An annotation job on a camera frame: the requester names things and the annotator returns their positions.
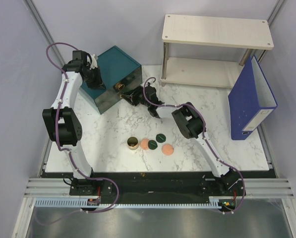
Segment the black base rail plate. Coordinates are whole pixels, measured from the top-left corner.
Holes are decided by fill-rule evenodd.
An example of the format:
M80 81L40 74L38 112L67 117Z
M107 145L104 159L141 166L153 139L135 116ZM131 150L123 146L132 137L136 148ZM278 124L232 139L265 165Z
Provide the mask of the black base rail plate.
M174 193L184 195L242 196L244 185L239 175L217 178L210 172L180 173L97 173L97 180L69 178L70 195L109 196L119 188L120 197L128 194Z

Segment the peach sponge left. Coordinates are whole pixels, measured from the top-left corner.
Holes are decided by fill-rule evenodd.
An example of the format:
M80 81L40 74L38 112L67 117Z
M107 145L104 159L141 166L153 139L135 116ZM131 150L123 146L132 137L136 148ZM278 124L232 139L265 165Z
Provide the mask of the peach sponge left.
M141 142L140 142L140 147L141 147L143 150L148 150L148 149L149 149L148 143L149 143L149 139L144 138L144 139L142 139Z

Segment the peach sponge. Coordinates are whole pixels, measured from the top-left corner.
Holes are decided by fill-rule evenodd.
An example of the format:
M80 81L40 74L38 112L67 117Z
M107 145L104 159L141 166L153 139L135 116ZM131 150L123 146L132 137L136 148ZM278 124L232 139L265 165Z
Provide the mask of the peach sponge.
M149 149L148 143L149 143L149 139L144 138L144 139L142 139L141 142L140 142L140 147L141 147L143 150L148 150L148 149Z
M162 146L162 153L163 153L164 155L166 155L166 156L170 156L170 155L173 154L173 152L174 152L174 148L173 148L172 145L170 145L170 144L164 144L164 145Z

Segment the peach sponge right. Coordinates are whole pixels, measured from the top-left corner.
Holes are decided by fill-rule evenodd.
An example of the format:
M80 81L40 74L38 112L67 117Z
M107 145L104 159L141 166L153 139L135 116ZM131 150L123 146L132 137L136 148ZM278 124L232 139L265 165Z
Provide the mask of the peach sponge right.
M164 145L162 146L162 153L163 153L164 155L166 155L166 156L170 156L170 155L173 154L173 152L174 152L174 148L173 148L172 145L170 145L170 144L164 144Z

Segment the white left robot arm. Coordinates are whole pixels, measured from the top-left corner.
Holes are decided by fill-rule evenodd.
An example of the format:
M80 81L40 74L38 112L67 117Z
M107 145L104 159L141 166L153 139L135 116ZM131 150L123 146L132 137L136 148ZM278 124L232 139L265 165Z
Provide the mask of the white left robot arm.
M86 160L81 145L82 125L74 112L79 88L83 83L91 89L104 90L97 56L82 50L72 52L72 60L60 68L62 80L58 95L49 109L44 109L42 117L51 141L63 151L73 170L68 185L69 194L97 195L98 183L92 180L93 170Z

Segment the dark green puff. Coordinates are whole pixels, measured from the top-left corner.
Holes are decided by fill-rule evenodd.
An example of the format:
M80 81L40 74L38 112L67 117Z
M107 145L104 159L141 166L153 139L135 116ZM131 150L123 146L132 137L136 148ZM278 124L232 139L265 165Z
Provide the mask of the dark green puff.
M156 135L156 141L158 143L164 143L166 141L166 136L162 133Z
M158 143L155 140L149 140L148 141L148 148L150 150L155 150L158 148Z

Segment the gold round jar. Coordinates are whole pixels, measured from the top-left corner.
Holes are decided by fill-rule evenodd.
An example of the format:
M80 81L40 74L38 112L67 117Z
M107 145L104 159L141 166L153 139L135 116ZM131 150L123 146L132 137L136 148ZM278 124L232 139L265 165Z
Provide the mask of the gold round jar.
M139 146L139 141L136 137L132 136L127 139L127 146L130 150L136 150Z

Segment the beige two-tier shelf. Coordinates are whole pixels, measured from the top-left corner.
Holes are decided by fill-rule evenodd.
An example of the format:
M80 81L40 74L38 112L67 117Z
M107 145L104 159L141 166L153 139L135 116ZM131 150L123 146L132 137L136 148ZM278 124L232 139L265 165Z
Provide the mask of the beige two-tier shelf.
M162 32L161 83L231 89L253 50L272 50L267 20L167 14ZM244 49L237 61L205 57L170 57L170 45L191 45L218 51Z

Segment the blue lever arch binder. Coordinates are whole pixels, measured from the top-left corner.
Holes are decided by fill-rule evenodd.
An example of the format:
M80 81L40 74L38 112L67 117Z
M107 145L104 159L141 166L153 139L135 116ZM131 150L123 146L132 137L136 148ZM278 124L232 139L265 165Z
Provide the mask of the blue lever arch binder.
M246 140L278 104L256 57L248 58L228 95L231 138Z

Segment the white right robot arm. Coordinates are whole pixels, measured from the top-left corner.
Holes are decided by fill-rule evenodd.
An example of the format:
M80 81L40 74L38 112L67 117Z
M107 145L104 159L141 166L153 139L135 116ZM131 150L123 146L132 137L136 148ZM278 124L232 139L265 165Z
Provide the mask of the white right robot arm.
M121 92L120 97L133 106L146 106L150 115L155 118L173 119L181 134L195 143L201 151L217 181L217 191L221 195L228 195L233 191L239 174L222 160L209 138L205 119L192 103L166 104L158 99L156 89L150 85Z

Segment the teal drawer organizer box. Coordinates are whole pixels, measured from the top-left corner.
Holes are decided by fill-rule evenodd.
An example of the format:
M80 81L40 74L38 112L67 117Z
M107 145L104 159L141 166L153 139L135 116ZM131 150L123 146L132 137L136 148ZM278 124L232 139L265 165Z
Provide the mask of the teal drawer organizer box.
M97 63L106 89L110 87L113 80L121 79L137 67L142 66L117 46L113 46L100 54ZM89 89L86 83L81 86L83 97L99 112L94 102L95 90Z

